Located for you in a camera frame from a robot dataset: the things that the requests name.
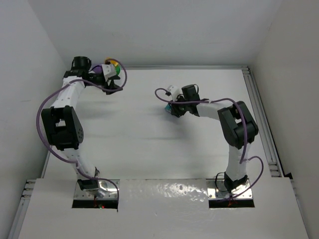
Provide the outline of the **green lego brick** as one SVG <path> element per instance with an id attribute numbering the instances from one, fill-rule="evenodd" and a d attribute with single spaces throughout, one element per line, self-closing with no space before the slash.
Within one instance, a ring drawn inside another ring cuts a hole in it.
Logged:
<path id="1" fill-rule="evenodd" d="M 115 67 L 115 70 L 116 70 L 116 75 L 119 75 L 120 74 L 120 71 L 121 71 L 121 66 L 120 65 L 117 65 Z"/>

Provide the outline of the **yellow curved lego brick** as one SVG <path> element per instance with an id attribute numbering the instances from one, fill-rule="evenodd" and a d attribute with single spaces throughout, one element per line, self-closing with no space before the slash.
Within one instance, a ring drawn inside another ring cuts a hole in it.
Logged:
<path id="1" fill-rule="evenodd" d="M 112 60 L 111 58 L 106 58 L 104 61 L 105 64 L 113 64 L 114 66 L 117 66 L 119 63 L 115 60 Z"/>

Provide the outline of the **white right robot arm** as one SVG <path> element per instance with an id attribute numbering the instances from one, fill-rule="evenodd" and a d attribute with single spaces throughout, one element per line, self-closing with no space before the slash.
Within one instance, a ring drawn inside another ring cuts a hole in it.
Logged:
<path id="1" fill-rule="evenodd" d="M 181 89 L 171 85 L 167 88 L 166 95 L 172 98 L 166 107 L 171 115 L 179 118 L 189 112 L 197 117 L 220 122 L 229 145 L 228 165 L 224 172 L 225 189 L 230 193 L 244 184 L 247 180 L 247 152 L 259 132 L 246 104 L 243 101 L 224 104 L 221 101 L 210 103 L 207 99 L 201 100 L 195 85 L 187 85 Z"/>

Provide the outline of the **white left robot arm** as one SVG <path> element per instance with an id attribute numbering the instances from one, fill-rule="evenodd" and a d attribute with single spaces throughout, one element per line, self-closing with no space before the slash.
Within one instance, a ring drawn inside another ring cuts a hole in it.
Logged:
<path id="1" fill-rule="evenodd" d="M 40 139 L 61 161 L 69 163 L 77 175 L 77 183 L 82 191 L 97 195 L 106 192 L 99 178 L 99 170 L 85 159 L 79 150 L 84 140 L 84 130 L 76 114 L 76 106 L 82 91 L 87 86 L 94 86 L 107 95 L 123 90 L 116 84 L 121 79 L 120 72 L 124 66 L 114 58 L 108 58 L 95 71 L 88 57 L 73 58 L 70 70 L 63 75 L 61 89 L 46 98 L 49 101 L 56 97 L 53 104 L 45 108 L 43 102 L 36 116 L 36 126 Z"/>

